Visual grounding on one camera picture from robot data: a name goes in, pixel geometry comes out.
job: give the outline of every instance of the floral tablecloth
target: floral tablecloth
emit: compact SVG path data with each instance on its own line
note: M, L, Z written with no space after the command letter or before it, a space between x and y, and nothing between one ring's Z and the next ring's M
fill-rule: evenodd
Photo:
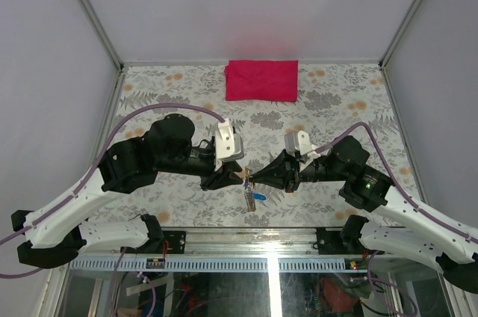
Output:
M156 102L200 105L231 119L242 135L246 156L240 160L257 171L284 148L283 135L305 130L322 145L358 121L369 123L399 181L418 196L412 170L397 128L379 67L375 64L300 64L296 103L258 100L225 101L224 66L129 67L114 122ZM141 136L150 125L176 109L148 111L129 121L115 138ZM195 144L209 139L214 118L181 111L196 126ZM353 133L370 152L373 147L359 128ZM382 169L378 155L369 164ZM159 173L156 183L100 209L92 221L124 221L154 214L170 227L317 227L342 226L357 211L338 196L342 182L301 184L286 194L265 185L256 190L267 199L248 212L243 187L201 191L199 177ZM389 224L390 221L374 218Z

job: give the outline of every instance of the white wall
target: white wall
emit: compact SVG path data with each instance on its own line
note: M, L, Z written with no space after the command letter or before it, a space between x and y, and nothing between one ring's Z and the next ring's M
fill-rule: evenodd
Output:
M378 61L412 0L91 0L124 61Z
M426 0L388 68L430 203L475 227L477 64L478 0Z
M115 69L76 0L0 0L0 236L10 214L71 186L93 149ZM0 273L21 238L0 247ZM0 280L0 315L31 316L46 272Z

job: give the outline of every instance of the purple cable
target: purple cable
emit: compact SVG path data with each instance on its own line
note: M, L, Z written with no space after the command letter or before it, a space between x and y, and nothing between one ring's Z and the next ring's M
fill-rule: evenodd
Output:
M372 256L370 257L370 259L368 260L368 271L367 271L367 276L368 276L368 280L370 282L370 286L372 287L372 291L373 293L375 294L375 296L377 297L377 299L382 302L391 312L393 313L396 313L397 315L399 316L402 316L402 317L415 317L417 314L418 314L418 307L417 307L417 304L415 303L415 301L413 301L412 297L410 297L410 295L403 289L401 289L399 286L393 284L393 283L390 283L388 281L385 281L385 280L381 280L379 278L375 278L375 277L372 277L372 261L373 261L373 258L378 254L379 251L375 251L374 253L372 253ZM376 287L375 285L373 284L374 282L380 282L384 285L387 285L387 286L390 286L390 287L393 287L394 289L398 290L402 296L404 296L406 299L408 299L410 302L412 302L412 306L413 306L413 313L411 315L407 315L406 313L402 313L400 311L397 311L396 309L394 309L390 304L387 303L387 301L377 292L376 290Z
M187 291L184 291L184 293L182 294L182 297L179 300L178 304L176 304L175 310L178 309L179 305L181 304L182 300L184 300L184 297L186 297L186 295L187 295Z
M156 306L156 290L155 290L155 285L152 284L151 280L146 277L144 274L140 274L140 276L151 286L151 292L152 292L152 304L151 308L149 309L148 314L146 317L151 317L152 314L155 312L155 306Z
M126 247L122 249L121 254L119 255L119 259L114 263L113 273L111 274L110 287L108 290L108 301L110 302L110 309L111 309L111 313L113 314L113 317L118 316L117 311L114 310L113 285L114 285L115 279L117 278L118 267L120 266L120 262L122 258L125 256L125 253L126 253Z
M348 134L350 134L353 130L357 129L359 126L363 126L365 128L365 130L367 130L367 133L368 133L368 136L370 136L370 139L372 140L372 144L373 146L375 147L375 150L377 151L377 153L379 154L379 157L380 157L380 160L382 161L383 163L383 166L385 167L385 169L387 170L387 173L388 175L390 176L390 179L391 181L394 183L394 186L397 188L397 190L401 193L401 195L403 196L403 198L410 204L412 205L412 207L414 209L416 209L418 207L418 204L416 204L415 201L413 201L412 197L410 197L406 191L402 188L402 186L400 186L399 182L397 181L397 178L395 177L395 175L391 172L391 169L390 169L390 166L388 165L387 161L385 160L385 157L379 147L379 143L377 143L375 137L373 136L373 133L372 133L372 129L369 127L369 125L367 125L366 123L364 123L363 121L361 122L358 122L358 123L355 123L353 124L350 128L348 128L345 132L343 132L342 134L340 134L338 137L336 137L331 143L328 143L326 145L323 145L322 147L318 147L315 152L316 153L323 153L324 151L326 150L329 150L331 149L334 145L336 145L339 141L343 140L346 136L348 136ZM455 227L453 226L450 226L449 224L443 222L442 220L440 220L439 218L436 218L435 216L431 215L430 213L422 210L422 209L419 209L418 210L419 213L421 213L423 216L425 216L426 218L428 218L429 220L435 222L436 224L440 225L441 227L444 227L445 229L451 231L452 233L455 233L456 235L458 236L461 236L461 237L464 237L464 238L468 238L468 234L467 233L464 233L458 229L456 229ZM478 244L478 238L475 238L475 237L470 237L469 238L470 241L472 241L473 243L475 244Z
M65 206L69 201L73 199L73 197L87 184L87 182L91 179L91 176L95 173L96 168L99 165L99 162L102 160L103 155L106 153L106 150L108 150L109 145L111 144L112 140L114 139L114 136L118 133L118 131L121 129L125 123L130 120L131 118L137 116L138 114L141 114L145 111L153 110L153 109L159 109L159 108L179 108L179 109L188 109L188 110L195 110L195 111L200 111L202 113L211 115L212 117L215 117L218 119L221 123L224 123L225 120L223 117L221 117L218 113L213 112L212 110L202 108L200 106L195 106L195 105L189 105L189 104L180 104L180 103L174 103L174 102L165 102L165 103L159 103L159 104L152 104L152 105L147 105L143 106L142 108L137 109L136 111L133 111L132 113L126 115L124 118L121 119L121 121L114 127L113 131L109 134L108 138L106 139L105 145L103 146L102 150L99 152L98 157L95 159L93 165L90 167L88 170L87 174L84 176L84 178L80 181L78 186L76 186L75 189L73 189L73 192L71 195L68 195L65 197L65 200L61 201L59 204L56 206L53 206L50 210L45 212L43 215L41 215L37 220L32 221L32 225L36 226L40 222L44 221L47 219L49 216L51 216L53 213L61 209L63 206ZM13 240L17 236L20 236L24 234L25 232L29 231L31 229L30 226L23 227L19 231L16 231L15 233L12 233L11 235L3 238L0 240L0 246L3 244L6 244L10 240ZM0 274L0 279L16 279L16 278L23 278L27 276L31 276L32 274L36 274L37 272L40 272L42 269L37 268L33 271L25 272L24 274Z

